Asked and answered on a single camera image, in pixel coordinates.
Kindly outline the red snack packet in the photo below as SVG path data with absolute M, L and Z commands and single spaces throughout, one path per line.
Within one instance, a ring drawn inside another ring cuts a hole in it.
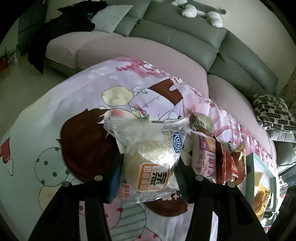
M 238 171 L 232 157 L 233 150 L 229 143 L 220 143 L 222 149 L 222 177 L 221 183 L 234 182 L 238 178 Z

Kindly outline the cartoon print cloth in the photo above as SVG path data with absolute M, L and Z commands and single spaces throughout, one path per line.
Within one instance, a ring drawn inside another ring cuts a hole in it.
M 62 183 L 93 180 L 118 151 L 104 117 L 176 120 L 199 112 L 204 97 L 149 63 L 117 58 L 49 90 L 1 138 L 1 214 L 19 240 Z

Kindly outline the grey sofa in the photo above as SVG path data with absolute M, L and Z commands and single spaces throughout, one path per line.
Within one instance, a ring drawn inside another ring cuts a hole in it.
M 85 68 L 126 56 L 142 59 L 182 79 L 204 96 L 199 112 L 212 118 L 226 141 L 244 142 L 270 168 L 280 156 L 275 141 L 257 123 L 252 97 L 275 95 L 278 77 L 240 39 L 204 18 L 185 18 L 181 9 L 159 1 L 108 1 L 130 5 L 115 37 L 95 41 Z

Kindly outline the grey white plush toy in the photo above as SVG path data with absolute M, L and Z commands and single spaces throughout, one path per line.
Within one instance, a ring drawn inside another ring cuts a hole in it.
M 226 15 L 225 9 L 217 9 L 197 1 L 187 0 L 175 0 L 171 1 L 171 4 L 182 8 L 183 10 L 181 14 L 186 18 L 201 16 L 205 18 L 213 27 L 223 27 L 222 15 Z

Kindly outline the steamed cake clear packet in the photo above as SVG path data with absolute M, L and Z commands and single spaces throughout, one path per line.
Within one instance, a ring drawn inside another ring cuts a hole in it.
M 118 198 L 141 203 L 176 191 L 174 172 L 190 127 L 189 115 L 164 121 L 107 117 L 103 127 L 123 154 Z

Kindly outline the round cookies clear packet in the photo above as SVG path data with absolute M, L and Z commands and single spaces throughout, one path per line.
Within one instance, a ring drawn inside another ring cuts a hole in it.
M 192 130 L 201 132 L 209 137 L 215 136 L 215 128 L 212 119 L 202 113 L 192 113 L 191 117 Z

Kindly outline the teal white box tray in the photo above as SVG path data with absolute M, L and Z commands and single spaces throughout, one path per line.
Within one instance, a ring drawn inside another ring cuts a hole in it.
M 278 215 L 279 179 L 263 161 L 252 153 L 246 158 L 246 200 L 264 228 L 270 227 Z

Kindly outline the pink sofa seat cover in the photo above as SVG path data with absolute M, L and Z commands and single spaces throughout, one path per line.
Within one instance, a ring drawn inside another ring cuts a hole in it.
M 248 130 L 250 135 L 243 137 L 250 142 L 252 152 L 269 168 L 277 167 L 274 142 L 258 125 L 249 93 L 243 93 L 224 77 L 206 73 L 200 64 L 170 47 L 143 38 L 93 31 L 56 37 L 49 42 L 45 53 L 46 65 L 68 76 L 114 58 L 126 58 L 137 64 L 149 63 L 160 73 L 180 78 Z

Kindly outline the dark green biscuit packet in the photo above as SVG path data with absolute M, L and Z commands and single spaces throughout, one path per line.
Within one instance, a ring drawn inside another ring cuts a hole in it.
M 265 209 L 265 212 L 263 214 L 263 218 L 270 219 L 274 216 L 276 213 L 276 206 L 275 205 L 268 205 Z

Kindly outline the purple swiss roll packet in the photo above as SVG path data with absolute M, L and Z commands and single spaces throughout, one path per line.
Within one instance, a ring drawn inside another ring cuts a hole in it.
M 216 183 L 216 141 L 201 132 L 191 132 L 192 168 L 197 175 L 202 175 Z

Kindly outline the yellow soft bread packet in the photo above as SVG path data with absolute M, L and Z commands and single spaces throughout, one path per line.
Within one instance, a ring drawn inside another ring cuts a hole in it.
M 259 185 L 252 208 L 259 221 L 261 221 L 263 218 L 270 194 L 271 191 L 269 191 L 262 184 Z

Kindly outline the black white patterned cushion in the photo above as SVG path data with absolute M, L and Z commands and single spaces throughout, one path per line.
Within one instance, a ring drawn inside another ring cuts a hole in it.
M 252 105 L 258 124 L 265 130 L 295 133 L 295 118 L 283 99 L 268 94 L 252 96 Z

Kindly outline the orange swiss roll packet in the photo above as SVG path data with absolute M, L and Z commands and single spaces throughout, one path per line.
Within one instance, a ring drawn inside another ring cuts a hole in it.
M 245 180 L 246 175 L 247 175 L 245 144 L 241 143 L 239 146 L 237 146 L 232 151 L 231 156 L 234 159 L 236 169 L 238 172 L 234 183 L 238 186 L 239 184 L 241 184 Z

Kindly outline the grey cushion right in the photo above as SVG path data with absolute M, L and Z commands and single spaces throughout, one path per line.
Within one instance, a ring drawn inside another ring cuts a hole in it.
M 275 132 L 272 130 L 267 131 L 267 133 L 269 138 L 273 141 L 295 143 L 295 136 L 293 133 Z

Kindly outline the light grey cushion left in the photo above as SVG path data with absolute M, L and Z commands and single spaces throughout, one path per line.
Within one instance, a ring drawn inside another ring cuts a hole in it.
M 95 24 L 94 30 L 113 33 L 132 7 L 133 5 L 114 5 L 107 6 L 105 9 L 98 11 L 91 19 L 91 22 Z

